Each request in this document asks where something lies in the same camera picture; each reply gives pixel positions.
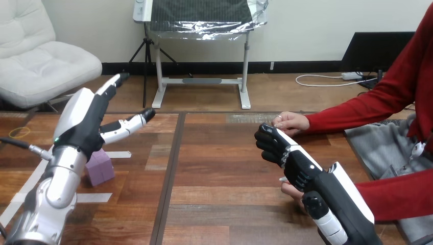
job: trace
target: human hand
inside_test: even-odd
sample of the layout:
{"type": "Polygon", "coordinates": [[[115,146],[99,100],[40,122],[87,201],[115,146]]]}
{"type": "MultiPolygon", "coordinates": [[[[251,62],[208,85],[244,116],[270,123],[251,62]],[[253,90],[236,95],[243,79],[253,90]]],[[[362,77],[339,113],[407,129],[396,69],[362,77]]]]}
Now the human hand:
{"type": "Polygon", "coordinates": [[[295,200],[296,204],[301,208],[302,212],[307,214],[307,211],[305,211],[304,204],[302,203],[302,196],[304,195],[304,193],[298,191],[288,181],[284,181],[281,183],[281,192],[291,196],[293,200],[295,200]]]}
{"type": "Polygon", "coordinates": [[[308,118],[304,115],[284,111],[272,121],[272,126],[282,130],[289,137],[293,137],[310,127],[308,118]]]}

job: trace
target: white wall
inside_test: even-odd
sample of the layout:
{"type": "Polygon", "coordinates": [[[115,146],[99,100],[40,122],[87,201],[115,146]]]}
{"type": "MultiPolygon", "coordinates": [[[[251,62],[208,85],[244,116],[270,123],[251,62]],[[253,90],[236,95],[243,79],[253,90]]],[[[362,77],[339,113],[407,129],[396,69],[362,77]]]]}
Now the white wall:
{"type": "MultiPolygon", "coordinates": [[[[144,36],[134,0],[42,0],[57,40],[102,62],[127,62],[144,36]]],[[[341,60],[354,32],[414,31],[431,0],[270,0],[269,22],[250,35],[250,61],[341,60]]],[[[242,61],[243,40],[163,40],[179,62],[242,61]]],[[[135,61],[143,61],[143,52],[135,61]]]]}

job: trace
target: purple foam block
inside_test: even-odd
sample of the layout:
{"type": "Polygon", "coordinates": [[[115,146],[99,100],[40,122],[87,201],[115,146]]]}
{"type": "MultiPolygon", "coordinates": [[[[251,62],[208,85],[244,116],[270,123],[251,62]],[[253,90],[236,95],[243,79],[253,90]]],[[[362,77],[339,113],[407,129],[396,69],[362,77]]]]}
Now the purple foam block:
{"type": "Polygon", "coordinates": [[[86,174],[92,186],[97,186],[114,178],[114,169],[111,164],[111,159],[103,149],[92,154],[89,162],[86,164],[86,174]]]}

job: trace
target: red sweater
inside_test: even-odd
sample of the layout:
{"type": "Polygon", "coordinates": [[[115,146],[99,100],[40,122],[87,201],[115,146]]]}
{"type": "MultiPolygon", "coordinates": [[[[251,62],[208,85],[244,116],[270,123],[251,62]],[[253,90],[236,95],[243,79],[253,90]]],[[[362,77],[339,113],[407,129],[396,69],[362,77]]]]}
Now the red sweater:
{"type": "MultiPolygon", "coordinates": [[[[308,132],[341,131],[384,120],[416,102],[408,137],[425,141],[433,129],[433,4],[413,39],[371,91],[308,115],[308,132]]],[[[433,139],[426,149],[433,153],[433,139]]],[[[433,169],[356,185],[376,220],[433,214],[433,169]]]]}

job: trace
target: black baseboard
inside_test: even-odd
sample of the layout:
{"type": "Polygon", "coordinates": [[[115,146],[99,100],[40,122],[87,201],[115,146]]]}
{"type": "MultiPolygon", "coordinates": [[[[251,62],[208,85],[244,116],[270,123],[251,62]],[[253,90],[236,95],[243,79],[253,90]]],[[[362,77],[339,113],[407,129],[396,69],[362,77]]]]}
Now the black baseboard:
{"type": "MultiPolygon", "coordinates": [[[[284,74],[284,73],[313,73],[340,71],[341,61],[281,61],[274,62],[274,69],[270,62],[249,62],[249,74],[284,74]]],[[[242,74],[242,62],[197,62],[178,63],[163,62],[164,75],[191,74],[242,74]]],[[[127,71],[131,75],[143,75],[144,62],[102,63],[102,75],[115,75],[127,71]]],[[[148,67],[148,75],[156,75],[155,63],[148,67]]]]}

